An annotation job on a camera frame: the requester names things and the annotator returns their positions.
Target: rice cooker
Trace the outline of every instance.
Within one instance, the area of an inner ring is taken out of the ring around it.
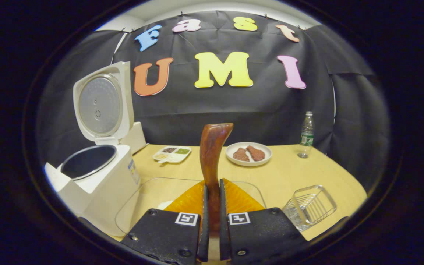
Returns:
[[[131,229],[140,176],[130,146],[120,143],[134,124],[130,62],[99,69],[74,84],[79,129],[94,141],[45,173],[61,200],[77,216],[106,234]]]

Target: bottle label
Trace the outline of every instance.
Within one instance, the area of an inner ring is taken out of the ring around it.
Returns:
[[[313,135],[301,135],[301,145],[312,146]]]

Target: steak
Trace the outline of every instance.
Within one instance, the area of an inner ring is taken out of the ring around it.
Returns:
[[[246,147],[246,150],[251,154],[251,158],[253,158],[254,161],[261,161],[264,159],[264,152],[254,148],[253,146]]]
[[[246,155],[246,150],[243,148],[238,148],[238,150],[233,153],[233,158],[241,160],[241,161],[250,161],[250,158]]]

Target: foam letter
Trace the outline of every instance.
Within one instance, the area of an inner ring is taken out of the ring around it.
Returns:
[[[253,80],[248,75],[246,59],[249,55],[245,52],[232,52],[225,63],[222,63],[212,52],[202,52],[194,56],[199,60],[199,80],[194,83],[195,87],[212,87],[214,82],[210,79],[209,72],[212,73],[220,86],[225,84],[227,77],[232,72],[229,81],[231,86],[249,87],[253,85]]]
[[[258,29],[258,26],[254,24],[254,20],[247,17],[235,17],[233,19],[233,24],[235,28],[239,30],[248,30],[248,31],[255,31]]]
[[[297,37],[294,37],[294,35],[292,35],[292,33],[295,33],[292,29],[284,25],[276,25],[276,28],[281,29],[284,36],[286,36],[286,38],[288,38],[289,40],[292,40],[293,42],[300,42],[300,40]]]
[[[279,55],[278,60],[284,65],[287,80],[284,83],[288,88],[304,89],[307,85],[300,78],[299,69],[297,69],[298,60],[294,57]]]
[[[168,83],[171,62],[173,62],[173,58],[163,58],[156,62],[156,65],[158,65],[160,69],[158,70],[158,81],[154,85],[148,85],[146,83],[146,75],[152,64],[146,63],[135,67],[133,69],[135,72],[135,80],[133,84],[135,93],[144,97],[158,94],[165,89],[166,84]]]
[[[135,38],[135,40],[138,40],[140,42],[140,45],[142,45],[142,47],[140,48],[140,52],[143,52],[148,47],[158,42],[157,39],[152,39],[160,35],[157,29],[161,29],[161,25],[156,25],[155,27],[152,27],[151,29],[147,30],[146,32],[143,32]]]
[[[178,25],[173,28],[174,32],[183,32],[183,31],[196,31],[201,27],[199,26],[201,23],[200,20],[183,20],[178,22]]]

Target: plate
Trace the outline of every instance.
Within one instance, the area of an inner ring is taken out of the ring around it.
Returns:
[[[246,155],[249,157],[250,161],[241,161],[238,159],[233,158],[233,154],[239,149],[243,148],[246,149],[247,146],[253,146],[256,149],[259,149],[264,152],[264,159],[261,161],[254,161],[253,158],[251,158],[251,154],[246,151]],[[240,166],[259,166],[262,164],[265,164],[271,159],[272,151],[267,146],[261,143],[256,142],[238,142],[234,143],[232,145],[229,145],[227,149],[225,149],[225,153],[227,154],[227,158],[232,161],[233,163],[240,165]]]
[[[166,149],[170,149],[169,151],[171,151],[171,152],[169,152],[169,153],[163,152]],[[183,154],[182,151],[181,151],[181,153],[178,153],[180,151],[180,149],[183,149],[183,150],[185,149],[185,150],[187,150],[187,152],[184,151],[184,154]],[[160,149],[160,151],[156,152],[153,155],[153,159],[156,160],[156,161],[160,161],[160,160],[167,158],[166,161],[168,163],[176,164],[176,163],[181,163],[190,153],[191,153],[191,148],[188,147],[188,146],[172,146],[172,145],[170,145],[170,146],[163,147],[163,148]]]

